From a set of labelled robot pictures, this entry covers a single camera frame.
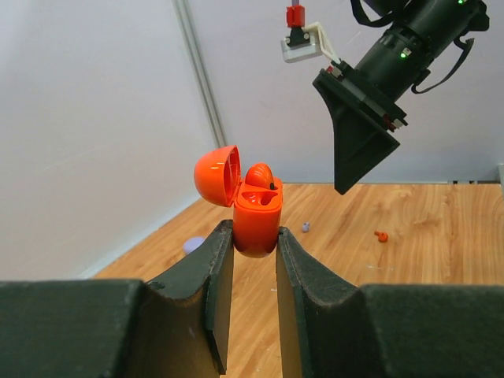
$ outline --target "purple object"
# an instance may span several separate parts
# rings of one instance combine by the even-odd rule
[[[205,241],[205,238],[201,236],[197,236],[195,238],[191,238],[183,244],[183,252],[185,254],[191,253],[193,250],[199,248]]]

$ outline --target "orange plastic container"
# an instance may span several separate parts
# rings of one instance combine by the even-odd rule
[[[263,258],[276,247],[280,228],[282,182],[265,163],[253,165],[241,177],[237,146],[203,156],[195,167],[195,185],[208,202],[231,207],[235,248],[249,258]]]

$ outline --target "open lid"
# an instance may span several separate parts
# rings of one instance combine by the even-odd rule
[[[196,163],[196,189],[206,201],[229,207],[235,199],[241,174],[238,147],[222,147],[209,152]]]

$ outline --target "wooden surface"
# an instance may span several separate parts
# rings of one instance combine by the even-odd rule
[[[98,277],[149,280],[183,258],[230,209],[195,203]],[[304,222],[308,233],[301,232]],[[504,199],[499,185],[286,185],[282,225],[334,272],[365,283],[504,284]],[[379,243],[374,231],[389,234]],[[235,257],[228,374],[281,377],[275,256]]]

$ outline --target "white wall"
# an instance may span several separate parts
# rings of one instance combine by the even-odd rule
[[[95,273],[213,148],[171,1],[0,5],[0,280]]]
[[[189,2],[224,130],[239,145],[243,164],[267,161],[285,181],[332,182],[332,122],[312,86],[328,61],[284,63],[280,39],[288,34],[290,1]],[[350,0],[301,3],[307,23],[320,21],[339,56],[352,65],[384,31],[358,25]],[[504,2],[486,3],[491,30],[472,33],[474,51],[451,81],[429,94],[401,98],[409,127],[394,137],[402,145],[365,181],[495,178],[495,167],[504,161]],[[459,54],[450,47],[426,83],[443,78]]]

